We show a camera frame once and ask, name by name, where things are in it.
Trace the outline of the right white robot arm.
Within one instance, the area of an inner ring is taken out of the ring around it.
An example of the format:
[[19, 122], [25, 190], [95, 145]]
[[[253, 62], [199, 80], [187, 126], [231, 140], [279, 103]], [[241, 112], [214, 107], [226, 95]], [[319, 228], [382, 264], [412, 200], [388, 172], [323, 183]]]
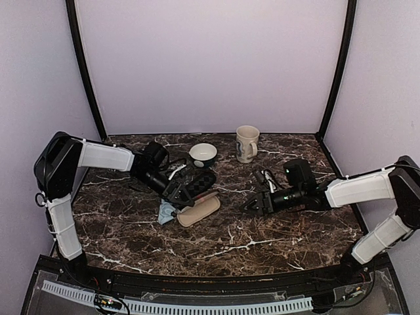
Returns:
[[269, 215], [298, 205], [326, 211], [344, 205], [390, 199], [396, 202], [392, 214], [360, 238], [335, 270], [335, 279], [350, 284], [360, 274], [360, 265], [419, 229], [419, 166], [409, 156], [392, 165], [353, 176], [317, 182], [305, 159], [283, 165], [289, 188], [273, 190], [274, 181], [262, 172], [255, 178], [268, 190], [251, 196], [241, 207], [244, 212]]

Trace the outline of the light blue cloth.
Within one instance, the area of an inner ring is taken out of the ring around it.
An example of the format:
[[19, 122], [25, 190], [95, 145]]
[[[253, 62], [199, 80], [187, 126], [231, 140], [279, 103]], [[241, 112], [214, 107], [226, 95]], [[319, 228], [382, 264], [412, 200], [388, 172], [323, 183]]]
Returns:
[[171, 203], [163, 199], [159, 206], [159, 213], [158, 213], [158, 218], [157, 218], [158, 223], [160, 225], [164, 225], [174, 220], [178, 214], [178, 211], [179, 210], [176, 209]]

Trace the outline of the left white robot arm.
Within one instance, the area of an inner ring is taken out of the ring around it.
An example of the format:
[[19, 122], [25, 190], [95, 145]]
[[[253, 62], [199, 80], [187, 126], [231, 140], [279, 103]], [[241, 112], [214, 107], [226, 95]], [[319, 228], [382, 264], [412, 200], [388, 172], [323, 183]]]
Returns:
[[165, 201], [192, 206], [194, 198], [201, 194], [200, 186], [196, 182], [182, 184], [162, 174], [161, 164], [168, 155], [157, 142], [150, 142], [136, 152], [57, 132], [35, 162], [33, 171], [39, 188], [35, 202], [47, 210], [60, 254], [69, 261], [83, 254], [72, 211], [72, 191], [79, 168], [128, 172]]

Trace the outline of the black checkered glasses case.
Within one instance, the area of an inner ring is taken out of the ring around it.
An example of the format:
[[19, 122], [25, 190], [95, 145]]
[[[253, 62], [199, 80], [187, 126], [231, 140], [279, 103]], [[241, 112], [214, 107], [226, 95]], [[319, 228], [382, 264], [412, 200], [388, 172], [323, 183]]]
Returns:
[[208, 191], [216, 183], [216, 180], [217, 177], [214, 172], [203, 172], [186, 185], [186, 191], [191, 198], [194, 198]]

